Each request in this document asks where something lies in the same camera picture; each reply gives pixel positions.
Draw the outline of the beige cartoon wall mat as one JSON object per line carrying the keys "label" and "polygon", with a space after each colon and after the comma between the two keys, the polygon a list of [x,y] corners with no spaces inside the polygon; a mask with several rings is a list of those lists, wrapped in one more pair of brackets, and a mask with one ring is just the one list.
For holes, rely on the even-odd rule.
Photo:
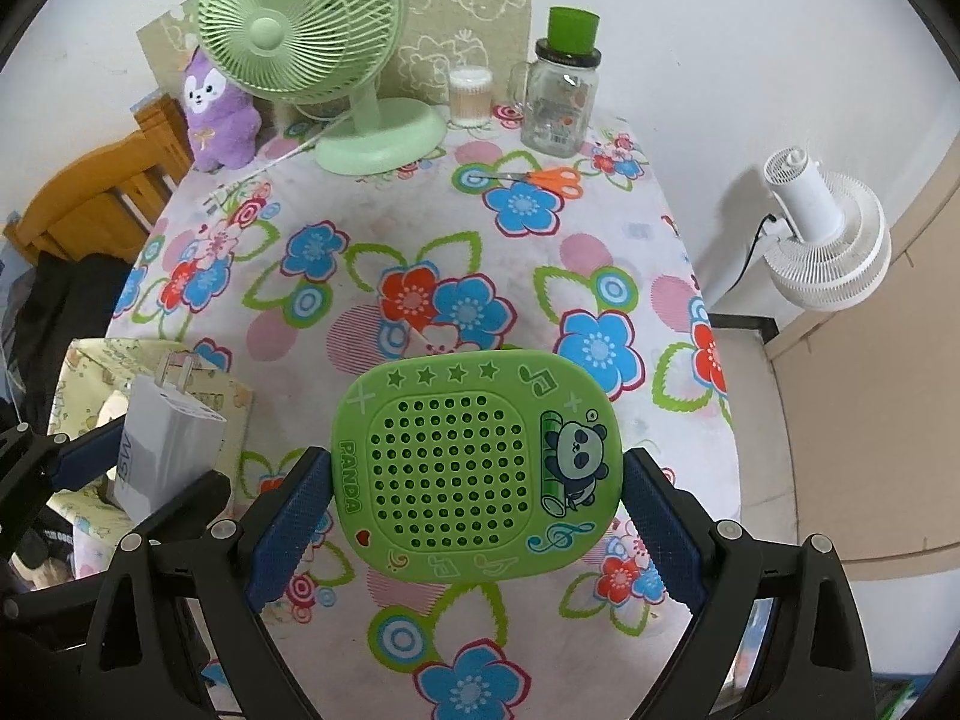
{"label": "beige cartoon wall mat", "polygon": [[487,67],[504,103],[512,67],[527,59],[532,0],[407,0],[407,26],[377,93],[430,104],[448,100],[448,71]]}

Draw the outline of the black clothing pile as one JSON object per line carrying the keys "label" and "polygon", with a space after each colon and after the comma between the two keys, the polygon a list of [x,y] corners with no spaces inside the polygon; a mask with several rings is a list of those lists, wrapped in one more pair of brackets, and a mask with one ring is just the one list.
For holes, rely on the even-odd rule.
{"label": "black clothing pile", "polygon": [[2,367],[11,376],[5,426],[18,413],[34,431],[46,429],[68,347],[104,337],[130,270],[110,255],[67,262],[43,252],[11,285],[2,319]]}

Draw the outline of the green panda speaker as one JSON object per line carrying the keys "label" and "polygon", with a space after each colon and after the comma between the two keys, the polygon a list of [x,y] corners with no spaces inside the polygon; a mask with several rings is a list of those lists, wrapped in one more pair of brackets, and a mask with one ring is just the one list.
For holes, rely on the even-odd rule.
{"label": "green panda speaker", "polygon": [[612,403],[581,367],[545,351],[364,372],[338,404],[331,456],[348,543],[404,582],[559,571],[599,543],[622,495]]}

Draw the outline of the cotton swab container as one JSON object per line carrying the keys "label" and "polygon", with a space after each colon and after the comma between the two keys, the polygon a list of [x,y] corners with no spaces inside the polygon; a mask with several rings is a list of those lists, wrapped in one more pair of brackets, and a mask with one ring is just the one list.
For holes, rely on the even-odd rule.
{"label": "cotton swab container", "polygon": [[481,127],[491,117],[493,71],[488,67],[455,67],[448,73],[451,122],[459,127]]}

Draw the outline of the glass jar mug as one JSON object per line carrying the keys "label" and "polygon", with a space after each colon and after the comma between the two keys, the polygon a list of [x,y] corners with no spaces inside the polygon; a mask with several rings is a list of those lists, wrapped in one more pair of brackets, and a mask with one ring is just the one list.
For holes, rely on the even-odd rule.
{"label": "glass jar mug", "polygon": [[551,7],[535,59],[512,66],[508,101],[523,116],[521,140],[527,148],[571,158],[583,146],[599,86],[600,22],[592,11]]}

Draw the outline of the green desk fan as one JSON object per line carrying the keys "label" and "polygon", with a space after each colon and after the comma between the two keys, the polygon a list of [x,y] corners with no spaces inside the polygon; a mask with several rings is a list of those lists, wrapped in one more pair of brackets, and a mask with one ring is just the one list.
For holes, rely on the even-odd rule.
{"label": "green desk fan", "polygon": [[337,176],[394,171],[443,143],[423,101],[382,98],[377,80],[407,23],[407,0],[194,0],[200,47],[247,93],[310,106],[345,98],[347,114],[314,146]]}

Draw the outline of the floral tablecloth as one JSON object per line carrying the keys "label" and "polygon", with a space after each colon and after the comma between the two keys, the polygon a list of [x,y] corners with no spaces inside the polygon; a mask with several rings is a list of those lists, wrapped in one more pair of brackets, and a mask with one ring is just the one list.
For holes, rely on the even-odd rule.
{"label": "floral tablecloth", "polygon": [[[327,514],[263,619],[327,718],[625,718],[688,622],[603,461],[540,470],[604,424],[711,515],[736,515],[715,332],[633,128],[596,114],[561,161],[498,107],[420,160],[320,169],[295,135],[194,174],[142,250],[116,338],[178,341],[251,388],[235,498],[381,421],[374,530]],[[569,192],[532,182],[559,167]]]}

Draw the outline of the orange handled scissors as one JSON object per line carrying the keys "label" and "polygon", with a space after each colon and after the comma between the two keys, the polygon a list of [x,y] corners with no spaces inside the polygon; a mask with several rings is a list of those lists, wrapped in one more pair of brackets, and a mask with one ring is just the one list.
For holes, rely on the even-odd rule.
{"label": "orange handled scissors", "polygon": [[565,200],[578,200],[583,196],[581,174],[573,167],[551,167],[526,172],[487,172],[487,177],[497,181],[525,182],[556,193]]}

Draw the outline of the purple plush toy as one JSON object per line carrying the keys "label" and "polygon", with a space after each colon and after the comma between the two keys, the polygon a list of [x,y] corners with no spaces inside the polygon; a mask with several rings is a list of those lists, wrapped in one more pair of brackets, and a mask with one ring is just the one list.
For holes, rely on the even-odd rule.
{"label": "purple plush toy", "polygon": [[262,117],[252,96],[233,85],[200,47],[184,70],[182,102],[197,171],[239,169],[254,159]]}

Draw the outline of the white power adapter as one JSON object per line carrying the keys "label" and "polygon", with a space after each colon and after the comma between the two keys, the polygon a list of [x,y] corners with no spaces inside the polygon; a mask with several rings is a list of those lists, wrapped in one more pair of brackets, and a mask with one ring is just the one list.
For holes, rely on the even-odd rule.
{"label": "white power adapter", "polygon": [[223,442],[226,419],[187,392],[199,356],[185,353],[169,380],[173,359],[130,387],[114,496],[135,525],[213,470]]}

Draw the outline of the white floor fan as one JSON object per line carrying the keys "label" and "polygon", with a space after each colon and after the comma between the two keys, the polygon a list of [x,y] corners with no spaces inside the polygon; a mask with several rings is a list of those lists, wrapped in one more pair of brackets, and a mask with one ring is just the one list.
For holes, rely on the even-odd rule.
{"label": "white floor fan", "polygon": [[872,188],[825,171],[800,146],[771,154],[761,177],[778,210],[763,216],[745,261],[761,260],[781,297],[805,312],[834,314],[870,298],[893,259]]}

